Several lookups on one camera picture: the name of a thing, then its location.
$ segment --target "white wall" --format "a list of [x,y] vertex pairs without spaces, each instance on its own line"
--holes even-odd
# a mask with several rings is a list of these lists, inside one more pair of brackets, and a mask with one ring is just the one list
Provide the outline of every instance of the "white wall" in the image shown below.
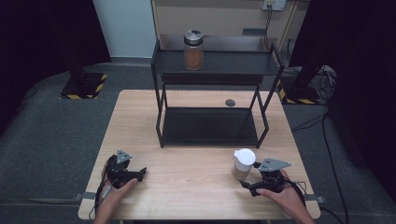
[[149,0],[93,0],[111,57],[151,58],[155,26]]

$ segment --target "black curtain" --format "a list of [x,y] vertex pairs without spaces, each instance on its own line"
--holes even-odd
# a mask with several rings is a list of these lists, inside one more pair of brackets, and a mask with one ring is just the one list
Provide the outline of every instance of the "black curtain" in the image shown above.
[[37,81],[68,70],[45,10],[52,15],[50,21],[62,31],[78,65],[110,62],[93,1],[2,0],[0,134],[24,94]]
[[333,121],[351,159],[370,168],[396,202],[396,182],[390,180],[396,172],[394,8],[393,0],[312,0],[291,65],[309,66],[317,56],[323,63],[316,65],[335,70]]

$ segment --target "wooden table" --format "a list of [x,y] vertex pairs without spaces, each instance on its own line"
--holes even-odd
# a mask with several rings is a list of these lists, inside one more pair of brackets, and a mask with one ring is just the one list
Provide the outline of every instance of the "wooden table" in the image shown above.
[[[250,91],[168,91],[170,105],[248,105]],[[254,119],[261,119],[253,107]],[[282,105],[275,94],[267,109],[271,129],[260,148],[252,148],[257,161],[272,158],[289,161],[291,180],[304,181],[313,194]],[[106,160],[121,149],[131,154],[130,171],[148,167],[143,182],[124,198],[115,219],[284,219],[282,209],[264,197],[252,197],[231,174],[233,153],[241,147],[160,147],[155,132],[158,107],[154,91],[122,91],[108,124],[86,191],[96,192]],[[247,182],[256,183],[260,173],[252,169]],[[83,199],[78,216],[88,219],[94,200]],[[313,218],[320,216],[316,201],[306,202]]]

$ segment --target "wall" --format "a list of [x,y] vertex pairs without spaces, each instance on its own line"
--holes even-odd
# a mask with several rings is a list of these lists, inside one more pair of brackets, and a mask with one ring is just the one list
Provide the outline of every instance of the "wall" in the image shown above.
[[[264,27],[266,17],[266,13],[261,10],[262,1],[259,0],[155,0],[155,16],[157,20],[160,19],[156,27],[151,0],[93,2],[112,58],[150,58],[157,38],[156,28],[161,35],[183,34],[193,26],[204,31],[206,35],[235,36],[241,35],[245,27]],[[294,15],[287,38],[297,37],[308,2],[299,1],[299,9]],[[279,39],[282,36],[290,4],[291,1],[288,1],[285,10],[274,12],[269,38]],[[195,15],[194,19],[188,20],[192,18],[191,13]]]
[[150,58],[156,35],[149,0],[93,0],[111,57]]

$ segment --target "lower shelf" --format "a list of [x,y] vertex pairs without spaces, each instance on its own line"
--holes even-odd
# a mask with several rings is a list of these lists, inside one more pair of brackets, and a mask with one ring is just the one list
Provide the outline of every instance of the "lower shelf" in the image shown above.
[[248,108],[168,107],[164,145],[256,146],[258,138]]

